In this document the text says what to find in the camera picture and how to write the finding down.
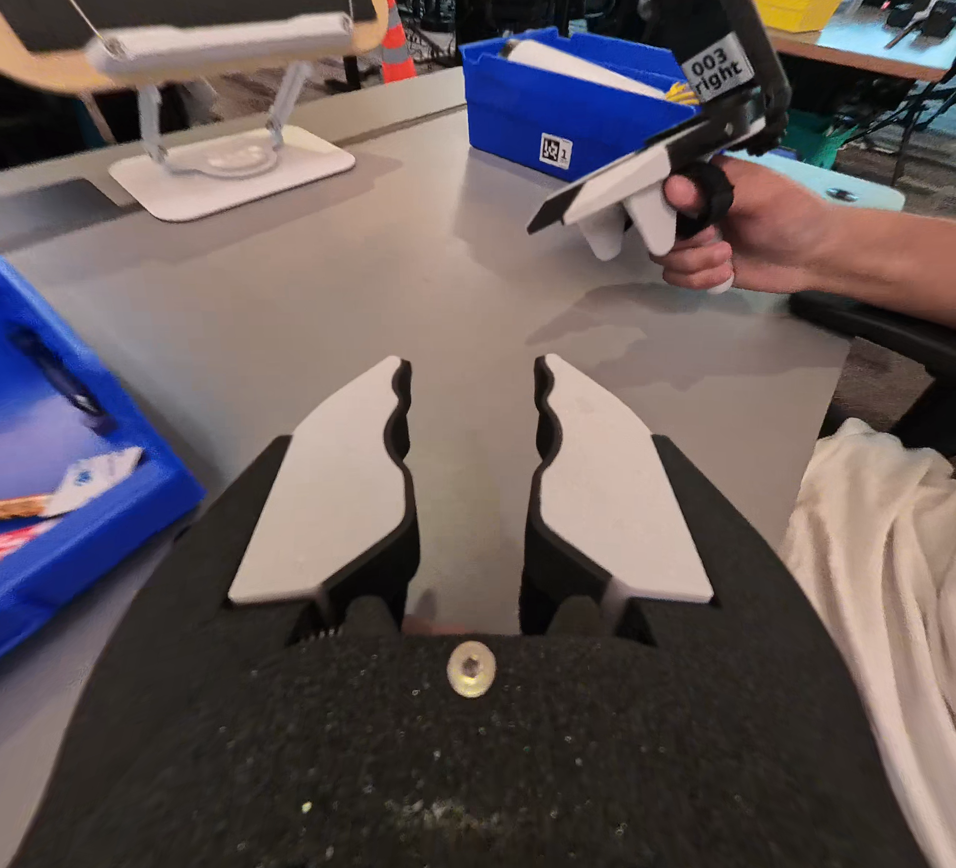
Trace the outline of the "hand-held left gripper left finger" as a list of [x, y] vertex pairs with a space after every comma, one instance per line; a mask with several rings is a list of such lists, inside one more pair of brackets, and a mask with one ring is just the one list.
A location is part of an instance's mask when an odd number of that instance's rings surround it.
[[313, 604], [327, 626], [373, 597], [401, 623], [421, 562], [406, 465], [412, 368], [386, 357], [293, 430], [228, 599]]

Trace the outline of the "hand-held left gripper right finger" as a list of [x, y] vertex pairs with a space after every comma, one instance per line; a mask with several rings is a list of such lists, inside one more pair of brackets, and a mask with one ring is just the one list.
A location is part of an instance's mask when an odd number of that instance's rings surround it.
[[709, 605], [715, 591], [656, 436], [561, 356], [533, 364], [535, 446], [519, 589], [524, 635], [589, 599], [611, 631], [641, 600]]

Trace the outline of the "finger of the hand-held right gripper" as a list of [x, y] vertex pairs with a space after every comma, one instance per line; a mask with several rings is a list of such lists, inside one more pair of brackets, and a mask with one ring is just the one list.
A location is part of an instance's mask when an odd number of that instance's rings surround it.
[[529, 234], [554, 224], [575, 224], [611, 207], [636, 210], [633, 224], [645, 236], [674, 235], [674, 209], [663, 183], [672, 170], [668, 148], [655, 144], [621, 157], [549, 195], [527, 224]]
[[626, 210], [621, 205], [612, 205], [579, 219], [578, 229], [594, 256], [606, 263], [621, 253], [628, 223]]

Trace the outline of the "white bottle with black cap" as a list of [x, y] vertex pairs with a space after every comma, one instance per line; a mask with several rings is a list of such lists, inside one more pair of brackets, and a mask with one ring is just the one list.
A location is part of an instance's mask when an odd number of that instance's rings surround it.
[[665, 100], [665, 92], [553, 46], [531, 39], [508, 39], [499, 56], [513, 64], [555, 73], [632, 95]]

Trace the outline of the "blue plastic bin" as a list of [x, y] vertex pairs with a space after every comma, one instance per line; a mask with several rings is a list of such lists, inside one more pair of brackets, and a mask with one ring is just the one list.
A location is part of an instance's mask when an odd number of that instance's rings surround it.
[[694, 103], [632, 95], [513, 64], [508, 39], [553, 46], [667, 93], [687, 79], [670, 51], [555, 27], [462, 48], [472, 147], [563, 181], [576, 181], [638, 151], [654, 135], [699, 114]]
[[[36, 331], [116, 421], [90, 431], [63, 396], [6, 338]], [[134, 474], [84, 507], [38, 517], [73, 463], [139, 446]], [[1, 270], [1, 654], [45, 627], [119, 563], [201, 502], [197, 479], [113, 372], [11, 264]]]

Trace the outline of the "person's right forearm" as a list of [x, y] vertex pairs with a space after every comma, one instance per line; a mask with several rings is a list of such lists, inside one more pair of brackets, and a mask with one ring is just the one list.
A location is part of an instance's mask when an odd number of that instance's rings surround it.
[[955, 222], [836, 206], [806, 288], [954, 329]]

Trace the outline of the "person's right hand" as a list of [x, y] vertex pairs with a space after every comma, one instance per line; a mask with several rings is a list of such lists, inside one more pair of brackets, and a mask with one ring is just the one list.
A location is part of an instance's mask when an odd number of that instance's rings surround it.
[[663, 269], [663, 280], [705, 291], [826, 289], [832, 282], [830, 205], [761, 164], [727, 156], [713, 163], [733, 186], [733, 204], [717, 225], [651, 257]]

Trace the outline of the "yellow bin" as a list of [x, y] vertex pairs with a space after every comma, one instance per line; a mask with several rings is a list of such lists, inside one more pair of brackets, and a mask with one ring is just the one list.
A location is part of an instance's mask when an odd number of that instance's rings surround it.
[[802, 34], [819, 32], [844, 0], [753, 0], [767, 28]]

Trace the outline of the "light wooden table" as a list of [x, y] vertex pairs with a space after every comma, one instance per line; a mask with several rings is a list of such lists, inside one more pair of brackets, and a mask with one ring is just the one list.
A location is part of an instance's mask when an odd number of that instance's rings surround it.
[[955, 33], [944, 39], [911, 33], [889, 48], [895, 33], [885, 26], [882, 13], [874, 8], [863, 8], [850, 16], [834, 16], [818, 32], [768, 29], [771, 43], [780, 54], [867, 73], [941, 82], [954, 63]]

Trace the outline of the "green plastic chair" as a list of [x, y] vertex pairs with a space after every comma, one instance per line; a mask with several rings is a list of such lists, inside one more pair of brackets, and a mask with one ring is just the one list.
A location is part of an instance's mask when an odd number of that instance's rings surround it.
[[791, 109], [780, 149], [810, 166], [832, 170], [842, 147], [860, 130], [847, 118]]

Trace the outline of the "orange traffic cone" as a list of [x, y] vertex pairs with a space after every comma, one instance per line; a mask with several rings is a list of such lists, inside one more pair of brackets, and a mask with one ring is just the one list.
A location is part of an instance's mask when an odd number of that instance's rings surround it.
[[380, 44], [380, 74], [383, 84], [415, 79], [417, 71], [409, 51], [396, 0], [388, 5], [387, 30]]

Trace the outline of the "dark desk mat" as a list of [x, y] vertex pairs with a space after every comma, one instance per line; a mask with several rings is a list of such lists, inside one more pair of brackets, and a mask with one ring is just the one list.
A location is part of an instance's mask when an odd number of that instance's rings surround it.
[[142, 208], [118, 205], [86, 179], [61, 181], [1, 198], [1, 254], [112, 222]]

